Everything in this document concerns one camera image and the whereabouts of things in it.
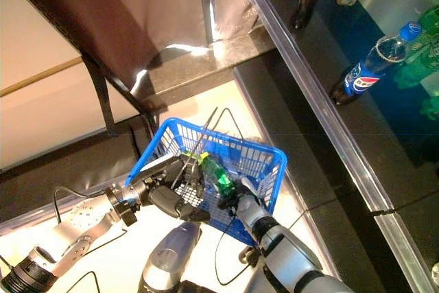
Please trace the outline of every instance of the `bottle cap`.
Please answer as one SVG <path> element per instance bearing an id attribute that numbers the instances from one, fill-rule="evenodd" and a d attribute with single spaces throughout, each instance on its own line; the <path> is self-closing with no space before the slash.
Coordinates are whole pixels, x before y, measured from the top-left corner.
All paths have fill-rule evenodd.
<path id="1" fill-rule="evenodd" d="M 412 41 L 420 35 L 422 30 L 417 22 L 410 21 L 399 30 L 399 36 L 406 41 Z"/>

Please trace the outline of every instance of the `blue plastic basket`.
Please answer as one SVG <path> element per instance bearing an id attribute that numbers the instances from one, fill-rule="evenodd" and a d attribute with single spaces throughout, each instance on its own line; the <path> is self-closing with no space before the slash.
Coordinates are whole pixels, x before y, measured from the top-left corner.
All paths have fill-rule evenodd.
<path id="1" fill-rule="evenodd" d="M 133 167 L 126 183 L 129 184 L 145 164 L 161 156 L 166 154 L 178 156 L 182 152 L 192 151 L 202 131 L 202 126 L 190 124 L 178 118 L 166 120 Z M 231 173 L 249 178 L 258 191 L 259 197 L 265 200 L 268 212 L 273 213 L 287 165 L 287 157 L 282 151 L 208 130 L 195 153 L 201 154 L 203 151 L 214 155 Z M 179 194 L 183 191 L 182 186 L 176 190 Z M 229 225 L 230 215 L 226 210 L 218 209 L 219 196 L 211 182 L 205 182 L 202 199 L 197 198 L 195 191 L 189 187 L 183 197 L 186 202 L 199 206 L 211 214 L 209 222 L 211 226 L 223 231 Z M 231 224 L 227 233 L 245 244 L 252 245 L 253 243 L 251 236 L 239 220 Z"/>

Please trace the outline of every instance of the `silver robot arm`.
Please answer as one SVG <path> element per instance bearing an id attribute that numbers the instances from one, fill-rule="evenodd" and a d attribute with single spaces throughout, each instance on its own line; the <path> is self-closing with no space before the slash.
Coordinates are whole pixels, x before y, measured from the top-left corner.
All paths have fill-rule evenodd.
<path id="1" fill-rule="evenodd" d="M 47 292 L 90 245 L 110 227 L 123 220 L 137 221 L 141 206 L 156 205 L 166 214 L 189 221 L 209 220 L 208 212 L 192 207 L 169 188 L 183 166 L 181 157 L 164 157 L 143 170 L 127 187 L 112 190 L 78 203 L 63 222 L 48 232 L 22 262 L 0 281 L 0 292 Z"/>
<path id="2" fill-rule="evenodd" d="M 245 292 L 353 293 L 338 279 L 321 273 L 314 253 L 277 223 L 250 191 L 238 201 L 237 218 L 258 242 L 263 256 Z"/>
<path id="3" fill-rule="evenodd" d="M 107 195 L 84 200 L 31 250 L 29 259 L 53 276 L 61 277 L 120 219 Z"/>
<path id="4" fill-rule="evenodd" d="M 183 222 L 169 232 L 148 258 L 138 293 L 214 293 L 190 281 L 180 282 L 200 236 L 200 223 L 194 222 Z"/>

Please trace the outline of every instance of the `pepsi label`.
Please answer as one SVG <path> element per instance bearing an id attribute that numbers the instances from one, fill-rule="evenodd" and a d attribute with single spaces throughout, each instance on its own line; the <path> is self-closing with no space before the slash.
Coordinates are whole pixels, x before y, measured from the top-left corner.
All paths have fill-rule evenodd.
<path id="1" fill-rule="evenodd" d="M 349 96 L 360 95 L 377 82 L 381 76 L 370 72 L 364 63 L 360 62 L 344 77 L 344 90 Z"/>

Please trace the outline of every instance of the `wire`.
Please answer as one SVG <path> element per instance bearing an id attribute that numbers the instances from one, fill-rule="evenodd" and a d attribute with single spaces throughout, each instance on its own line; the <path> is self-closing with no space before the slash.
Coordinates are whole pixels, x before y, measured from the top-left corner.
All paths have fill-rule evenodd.
<path id="1" fill-rule="evenodd" d="M 61 215 L 60 215 L 60 210 L 58 208 L 58 203 L 56 202 L 56 193 L 58 193 L 58 191 L 60 191 L 60 190 L 67 191 L 70 194 L 81 197 L 81 198 L 94 198 L 94 197 L 98 197 L 100 195 L 103 195 L 105 193 L 104 190 L 99 190 L 93 194 L 84 195 L 84 194 L 80 194 L 79 192 L 72 190 L 70 188 L 67 188 L 67 187 L 56 187 L 54 190 L 54 194 L 52 196 L 52 202 L 54 204 L 54 211 L 55 211 L 56 220 L 58 221 L 58 224 L 61 223 Z"/>
<path id="2" fill-rule="evenodd" d="M 6 259 L 4 257 L 2 257 L 1 255 L 0 255 L 0 260 L 3 261 L 3 263 L 9 268 L 9 270 L 13 269 L 13 267 L 10 265 L 10 263 L 7 262 Z"/>
<path id="3" fill-rule="evenodd" d="M 304 214 L 308 212 L 308 211 L 303 211 L 298 217 L 297 219 L 293 222 L 293 224 L 291 226 L 289 226 L 288 230 L 291 230 L 291 228 L 301 219 L 302 216 L 304 216 Z"/>
<path id="4" fill-rule="evenodd" d="M 86 275 L 88 274 L 92 274 L 93 277 L 95 277 L 95 283 L 96 283 L 96 289 L 97 289 L 97 293 L 101 293 L 101 290 L 99 289 L 99 283 L 97 282 L 97 276 L 96 273 L 94 271 L 89 271 L 87 272 L 84 276 L 82 276 L 81 278 L 79 278 L 76 283 L 74 283 L 69 290 L 66 293 L 69 293 Z"/>
<path id="5" fill-rule="evenodd" d="M 216 249 L 215 249 L 215 258 L 214 258 L 214 260 L 213 260 L 213 263 L 215 264 L 215 275 L 216 275 L 216 277 L 217 277 L 218 283 L 220 283 L 222 286 L 227 286 L 228 284 L 232 283 L 236 278 L 238 278 L 239 276 L 241 276 L 241 274 L 242 274 L 244 271 L 246 271 L 246 269 L 250 266 L 250 264 L 248 264 L 247 266 L 245 266 L 245 267 L 243 268 L 243 270 L 241 270 L 240 272 L 238 272 L 238 273 L 236 274 L 236 276 L 234 276 L 230 281 L 227 281 L 227 282 L 225 282 L 225 283 L 223 283 L 223 282 L 220 280 L 220 277 L 218 276 L 218 268 L 217 268 L 217 252 L 218 252 L 218 246 L 220 246 L 221 239 L 222 239 L 223 236 L 226 234 L 227 230 L 230 228 L 230 226 L 232 225 L 232 222 L 233 222 L 233 220 L 234 220 L 235 218 L 236 218 L 236 216 L 233 216 L 233 217 L 232 217 L 232 220 L 230 221 L 230 223 L 228 224 L 228 226 L 226 227 L 226 229 L 222 232 L 221 237 L 220 237 L 219 240 L 218 240 L 217 247 L 216 247 Z"/>
<path id="6" fill-rule="evenodd" d="M 339 199 L 339 198 L 332 198 L 332 199 L 330 199 L 330 200 L 327 200 L 326 202 L 323 202 L 322 204 L 319 204 L 319 205 L 316 205 L 316 206 L 313 206 L 312 208 L 310 208 L 310 209 L 306 209 L 306 210 L 304 210 L 298 217 L 297 217 L 297 219 L 295 219 L 294 220 L 294 222 L 293 222 L 293 224 L 291 225 L 291 226 L 289 226 L 289 228 L 288 228 L 288 230 L 291 230 L 291 228 L 302 218 L 302 216 L 304 216 L 305 215 L 305 213 L 306 212 L 311 212 L 311 211 L 313 211 L 314 209 L 317 209 L 318 207 L 321 207 L 321 206 L 323 206 L 323 205 L 326 205 L 326 204 L 329 204 L 330 202 L 333 202 L 333 201 L 335 201 L 335 200 L 337 200 L 337 199 Z"/>
<path id="7" fill-rule="evenodd" d="M 212 127 L 211 130 L 215 130 L 215 129 L 217 128 L 217 125 L 218 125 L 218 123 L 220 122 L 220 119 L 221 119 L 222 115 L 223 115 L 226 111 L 227 111 L 227 112 L 230 114 L 230 116 L 232 117 L 233 123 L 235 124 L 235 127 L 236 127 L 236 129 L 238 130 L 238 133 L 239 133 L 239 135 L 241 136 L 242 141 L 245 141 L 244 136 L 242 135 L 241 130 L 239 129 L 239 126 L 238 126 L 238 124 L 237 124 L 235 118 L 233 117 L 232 111 L 230 111 L 229 108 L 224 108 L 224 109 L 223 109 L 223 111 L 221 112 L 221 114 L 220 114 L 219 117 L 218 117 L 217 122 L 215 123 L 215 125 L 213 125 L 213 127 Z"/>
<path id="8" fill-rule="evenodd" d="M 117 237 L 115 237 L 115 238 L 109 240 L 109 241 L 106 242 L 106 243 L 103 243 L 102 245 L 99 245 L 97 248 L 94 248 L 94 249 L 88 251 L 87 253 L 84 254 L 84 256 L 89 255 L 90 253 L 92 253 L 92 252 L 94 252 L 94 251 L 100 249 L 101 247 L 104 247 L 105 245 L 107 245 L 107 244 L 109 244 L 109 243 L 115 241 L 116 239 L 119 239 L 120 237 L 122 237 L 123 235 L 125 235 L 125 234 L 127 233 L 127 230 L 125 230 L 124 228 L 122 228 L 122 231 L 123 231 L 123 233 L 120 234 L 119 236 L 117 236 Z"/>

